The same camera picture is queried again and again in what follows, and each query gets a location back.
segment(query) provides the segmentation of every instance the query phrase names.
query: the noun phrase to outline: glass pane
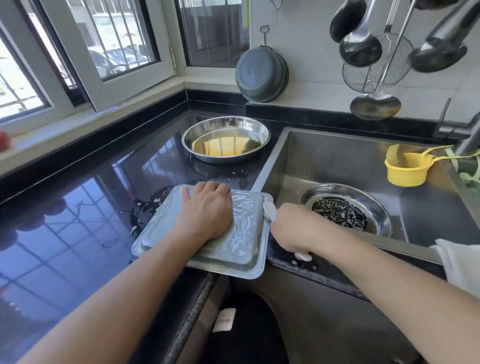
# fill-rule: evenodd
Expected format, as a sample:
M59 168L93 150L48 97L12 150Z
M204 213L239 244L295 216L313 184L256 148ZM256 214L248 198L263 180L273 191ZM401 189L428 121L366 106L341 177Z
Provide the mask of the glass pane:
M236 67L250 49L250 0L176 0L187 65Z
M20 2L25 8L25 11L27 12L28 17L30 18L30 21L34 25L35 30L40 36L40 39L45 45L45 48L50 54L50 57L55 62L55 65L57 66L60 72L60 75L65 81L65 84L69 87L69 89L76 89L77 85L75 84L75 81L73 80L72 75L68 70L68 67L63 62L57 48L55 47L53 41L50 38L50 34L47 31L45 31L45 25L43 24L43 20L41 19L40 16L38 16L36 8L32 4L31 0L20 0Z
M66 1L100 77L159 61L135 1Z
M44 106L0 36L0 121Z

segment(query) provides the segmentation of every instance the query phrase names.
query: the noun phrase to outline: sink basin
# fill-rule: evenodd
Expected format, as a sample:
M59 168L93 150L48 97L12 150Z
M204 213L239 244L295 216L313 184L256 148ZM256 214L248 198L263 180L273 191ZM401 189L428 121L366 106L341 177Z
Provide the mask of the sink basin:
M303 191L320 183L363 190L388 211L393 233L391 239L357 233L378 246L426 260L439 262L428 248L438 238L479 243L479 200L451 163L435 163L422 186L398 187L386 177L384 160L391 144L391 140L285 128L252 190L271 194L277 208L285 202L297 203ZM401 148L421 152L426 146Z

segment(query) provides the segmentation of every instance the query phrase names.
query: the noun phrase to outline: rectangular metal tray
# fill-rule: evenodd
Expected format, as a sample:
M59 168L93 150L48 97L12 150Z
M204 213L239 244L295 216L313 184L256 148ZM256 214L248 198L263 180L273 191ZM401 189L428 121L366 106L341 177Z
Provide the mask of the rectangular metal tray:
M140 256L161 241L174 226L181 210L181 189L175 187L132 246ZM190 193L194 186L189 186ZM234 222L217 239L208 241L190 260L188 267L254 279L265 267L270 222L263 218L264 200L273 201L269 194L232 190Z

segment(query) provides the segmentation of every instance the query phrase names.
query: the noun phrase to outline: wire mesh strainer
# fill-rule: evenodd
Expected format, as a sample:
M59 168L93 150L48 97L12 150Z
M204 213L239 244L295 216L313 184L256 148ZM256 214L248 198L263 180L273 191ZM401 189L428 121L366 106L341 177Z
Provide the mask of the wire mesh strainer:
M376 36L382 45L382 56L375 64L369 67L353 67L348 63L344 63L342 75L345 83L352 90L362 93L372 93L376 90L385 65L390 56L395 43L398 41L398 35L391 33L393 20L398 8L400 0L394 0L390 14L388 15L385 31ZM413 50L413 46L405 37L399 40L398 50L392 61L392 65L388 70L384 86L386 88L392 87L399 83L410 71L411 65L408 61L408 56Z

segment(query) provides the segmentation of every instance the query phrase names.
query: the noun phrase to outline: hand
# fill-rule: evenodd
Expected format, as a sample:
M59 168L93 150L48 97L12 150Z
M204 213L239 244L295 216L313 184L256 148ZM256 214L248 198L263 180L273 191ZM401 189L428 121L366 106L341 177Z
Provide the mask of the hand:
M207 240L222 235L232 223L232 193L225 183L199 182L191 197L185 186L182 200L182 210L173 231L193 241L197 250Z
M322 255L322 244L342 234L340 227L303 205L283 204L270 231L282 248L292 253Z

